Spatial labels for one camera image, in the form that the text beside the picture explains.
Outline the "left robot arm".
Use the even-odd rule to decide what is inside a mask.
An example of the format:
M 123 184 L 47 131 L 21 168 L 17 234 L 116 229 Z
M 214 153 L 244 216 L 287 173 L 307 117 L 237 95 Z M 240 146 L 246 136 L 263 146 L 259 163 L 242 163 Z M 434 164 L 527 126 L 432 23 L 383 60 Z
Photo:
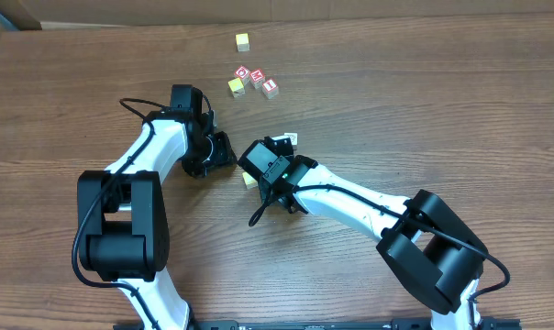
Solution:
M 195 329 L 190 304 L 166 268 L 170 231 L 161 186 L 176 163 L 204 178 L 237 157 L 200 89 L 175 84 L 169 104 L 153 108 L 121 158 L 78 179 L 72 271 L 86 286 L 122 291 L 140 329 Z

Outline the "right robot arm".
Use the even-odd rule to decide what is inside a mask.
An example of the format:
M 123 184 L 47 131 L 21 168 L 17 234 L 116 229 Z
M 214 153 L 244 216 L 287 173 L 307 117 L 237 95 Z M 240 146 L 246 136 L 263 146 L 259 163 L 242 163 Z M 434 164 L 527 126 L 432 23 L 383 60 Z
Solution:
M 333 218 L 367 238 L 402 286 L 432 312 L 434 329 L 476 329 L 474 295 L 487 248 L 437 195 L 408 198 L 347 181 L 295 155 L 288 137 L 254 141 L 238 165 L 259 185 L 262 207 Z

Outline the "yellow top wooden block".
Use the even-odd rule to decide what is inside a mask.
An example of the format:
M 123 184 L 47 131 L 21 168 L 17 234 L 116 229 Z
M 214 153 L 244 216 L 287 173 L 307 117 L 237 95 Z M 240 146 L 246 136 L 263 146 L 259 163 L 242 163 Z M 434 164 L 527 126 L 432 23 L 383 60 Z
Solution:
M 248 173 L 243 172 L 242 178 L 247 189 L 252 189 L 258 186 L 258 182 Z

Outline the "beige picture wooden block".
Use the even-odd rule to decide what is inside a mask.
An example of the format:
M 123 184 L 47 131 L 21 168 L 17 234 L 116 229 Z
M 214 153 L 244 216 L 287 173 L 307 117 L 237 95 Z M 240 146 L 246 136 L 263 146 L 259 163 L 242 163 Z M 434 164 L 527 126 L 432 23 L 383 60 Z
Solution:
M 298 147 L 298 134 L 297 133 L 284 133 L 291 140 L 291 144 L 294 150 Z

